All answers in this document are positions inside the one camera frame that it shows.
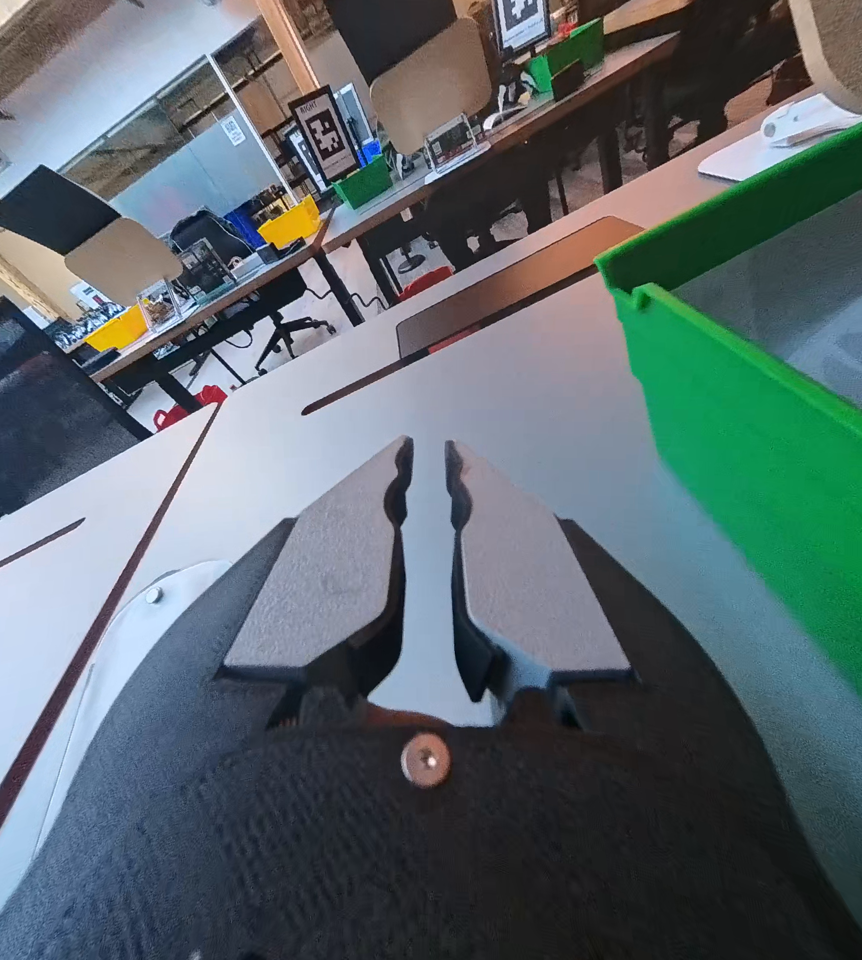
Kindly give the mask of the small green plastic bin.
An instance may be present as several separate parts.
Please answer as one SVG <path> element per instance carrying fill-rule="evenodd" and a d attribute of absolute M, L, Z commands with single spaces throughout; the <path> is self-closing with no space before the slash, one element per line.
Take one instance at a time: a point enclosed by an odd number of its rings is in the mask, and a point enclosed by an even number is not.
<path fill-rule="evenodd" d="M 574 27 L 569 34 L 531 57 L 524 70 L 537 93 L 551 93 L 553 78 L 572 64 L 580 64 L 583 74 L 598 70 L 605 58 L 605 21 L 595 18 Z"/>
<path fill-rule="evenodd" d="M 389 166 L 380 152 L 365 166 L 332 184 L 336 196 L 352 210 L 359 210 L 387 193 L 393 186 Z"/>

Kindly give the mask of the black backpack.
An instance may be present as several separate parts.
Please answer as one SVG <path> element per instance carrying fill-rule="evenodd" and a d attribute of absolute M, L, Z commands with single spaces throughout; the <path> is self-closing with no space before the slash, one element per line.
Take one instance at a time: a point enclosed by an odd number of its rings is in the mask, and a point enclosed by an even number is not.
<path fill-rule="evenodd" d="M 199 241 L 207 241 L 217 258 L 229 269 L 254 253 L 254 247 L 231 222 L 208 208 L 182 219 L 168 234 L 168 242 L 176 253 L 184 252 Z"/>

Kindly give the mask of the black office chair base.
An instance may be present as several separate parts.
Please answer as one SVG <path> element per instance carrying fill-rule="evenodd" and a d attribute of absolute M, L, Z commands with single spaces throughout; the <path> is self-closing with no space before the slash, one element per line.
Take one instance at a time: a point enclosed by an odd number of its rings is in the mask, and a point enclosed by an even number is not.
<path fill-rule="evenodd" d="M 268 372 L 266 361 L 270 354 L 280 354 L 281 351 L 285 351 L 291 359 L 296 358 L 293 340 L 296 333 L 321 329 L 326 330 L 330 336 L 338 333 L 333 324 L 310 316 L 286 319 L 280 312 L 275 311 L 269 315 L 269 318 L 273 323 L 273 333 L 254 365 L 259 376 L 264 376 Z"/>

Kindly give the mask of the wooden desk with black legs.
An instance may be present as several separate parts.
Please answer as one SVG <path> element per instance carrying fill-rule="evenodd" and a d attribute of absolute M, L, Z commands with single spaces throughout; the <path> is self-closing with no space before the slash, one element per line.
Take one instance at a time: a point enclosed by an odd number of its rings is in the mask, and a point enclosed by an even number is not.
<path fill-rule="evenodd" d="M 426 182 L 412 174 L 390 191 L 354 211 L 339 207 L 328 223 L 315 262 L 327 284 L 349 297 L 328 254 L 357 242 L 388 306 L 399 294 L 380 262 L 384 255 L 423 234 L 439 242 L 444 256 L 461 270 L 473 261 L 467 237 L 480 240 L 477 255 L 494 252 L 490 226 L 519 204 L 529 211 L 529 233 L 552 221 L 549 184 L 571 155 L 594 143 L 605 194 L 623 184 L 619 127 L 631 114 L 631 96 L 643 97 L 643 126 L 653 170 L 668 160 L 667 126 L 658 85 L 679 43 L 668 31 L 605 54 L 602 66 L 561 100 L 539 96 L 534 105 L 486 138 L 488 149 L 442 178 Z"/>
<path fill-rule="evenodd" d="M 250 271 L 227 289 L 210 295 L 181 322 L 162 332 L 147 333 L 121 351 L 107 366 L 92 373 L 90 378 L 106 389 L 122 389 L 128 394 L 155 383 L 187 414 L 196 413 L 204 405 L 174 378 L 173 372 L 190 361 L 211 354 L 217 345 L 235 334 L 253 330 L 260 320 L 293 303 L 295 297 L 285 297 L 283 293 L 293 282 L 284 281 L 284 278 L 310 260 L 317 263 L 330 293 L 352 326 L 362 325 L 365 317 L 324 251 L 325 236 L 335 214 L 335 209 L 327 212 L 319 232 L 310 243 Z"/>

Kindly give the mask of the yellow plastic bin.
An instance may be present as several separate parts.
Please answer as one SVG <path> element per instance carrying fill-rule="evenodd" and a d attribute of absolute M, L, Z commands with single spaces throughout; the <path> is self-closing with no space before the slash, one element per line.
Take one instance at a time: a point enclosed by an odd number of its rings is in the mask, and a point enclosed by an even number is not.
<path fill-rule="evenodd" d="M 122 350 L 148 333 L 148 323 L 142 307 L 134 305 L 123 313 L 109 319 L 89 334 L 84 342 L 99 353 L 107 350 Z"/>
<path fill-rule="evenodd" d="M 320 227 L 317 203 L 312 196 L 307 196 L 274 219 L 263 222 L 257 233 L 267 244 L 283 251 L 297 241 L 313 239 Z"/>

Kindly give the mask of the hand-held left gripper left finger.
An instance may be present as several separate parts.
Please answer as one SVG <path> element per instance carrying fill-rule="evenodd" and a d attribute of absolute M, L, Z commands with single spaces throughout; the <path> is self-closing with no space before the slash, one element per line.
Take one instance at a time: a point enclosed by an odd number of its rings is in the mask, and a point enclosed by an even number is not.
<path fill-rule="evenodd" d="M 365 698 L 402 647 L 402 526 L 413 439 L 400 436 L 293 521 L 222 669 Z"/>

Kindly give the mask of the brown cardboard box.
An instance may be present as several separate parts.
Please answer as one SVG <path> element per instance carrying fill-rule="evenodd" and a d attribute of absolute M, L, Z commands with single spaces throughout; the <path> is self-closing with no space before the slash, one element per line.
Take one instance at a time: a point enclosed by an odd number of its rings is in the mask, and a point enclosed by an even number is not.
<path fill-rule="evenodd" d="M 833 104 L 862 114 L 862 1 L 790 1 L 805 68 Z"/>

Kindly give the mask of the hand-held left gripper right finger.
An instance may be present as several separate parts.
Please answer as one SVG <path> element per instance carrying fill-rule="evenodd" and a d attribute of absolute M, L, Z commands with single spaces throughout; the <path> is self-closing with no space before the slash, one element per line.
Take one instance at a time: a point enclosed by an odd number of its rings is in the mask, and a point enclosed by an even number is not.
<path fill-rule="evenodd" d="M 466 444 L 445 444 L 454 657 L 472 702 L 625 681 L 628 656 L 558 517 Z"/>

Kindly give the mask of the clear acrylic display case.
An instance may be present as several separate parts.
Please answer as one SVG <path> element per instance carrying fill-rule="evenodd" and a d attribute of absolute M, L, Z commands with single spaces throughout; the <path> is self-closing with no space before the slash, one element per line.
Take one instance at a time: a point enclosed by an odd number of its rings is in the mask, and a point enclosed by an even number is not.
<path fill-rule="evenodd" d="M 161 279 L 138 294 L 137 306 L 151 333 L 162 332 L 182 320 L 182 300 L 173 282 Z"/>
<path fill-rule="evenodd" d="M 427 182 L 442 178 L 481 156 L 489 148 L 486 139 L 475 133 L 468 116 L 459 113 L 429 132 L 424 139 L 424 153 L 429 166 Z"/>

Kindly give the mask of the blue plastic bin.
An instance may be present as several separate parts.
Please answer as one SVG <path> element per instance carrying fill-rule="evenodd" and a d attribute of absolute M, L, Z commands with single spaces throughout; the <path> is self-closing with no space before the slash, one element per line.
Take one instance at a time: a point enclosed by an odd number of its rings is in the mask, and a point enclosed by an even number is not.
<path fill-rule="evenodd" d="M 257 250 L 267 245 L 267 241 L 259 233 L 258 225 L 252 216 L 253 198 L 246 200 L 233 210 L 224 215 L 224 219 L 229 222 L 234 230 L 249 244 Z"/>

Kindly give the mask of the printed tag sign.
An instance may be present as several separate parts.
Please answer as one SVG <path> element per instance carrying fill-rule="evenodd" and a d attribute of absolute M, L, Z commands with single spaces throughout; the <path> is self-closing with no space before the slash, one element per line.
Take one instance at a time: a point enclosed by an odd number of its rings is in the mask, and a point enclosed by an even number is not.
<path fill-rule="evenodd" d="M 548 1 L 492 1 L 492 10 L 501 54 L 529 50 L 552 33 Z"/>
<path fill-rule="evenodd" d="M 333 90 L 325 85 L 289 102 L 289 111 L 330 184 L 362 168 Z"/>

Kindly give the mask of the large green plastic bin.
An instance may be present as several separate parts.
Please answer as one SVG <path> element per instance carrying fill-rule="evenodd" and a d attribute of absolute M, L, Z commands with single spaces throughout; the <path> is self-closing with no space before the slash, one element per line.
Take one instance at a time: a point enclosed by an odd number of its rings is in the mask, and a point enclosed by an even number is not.
<path fill-rule="evenodd" d="M 862 698 L 862 410 L 674 289 L 862 191 L 862 123 L 595 263 L 657 452 Z"/>

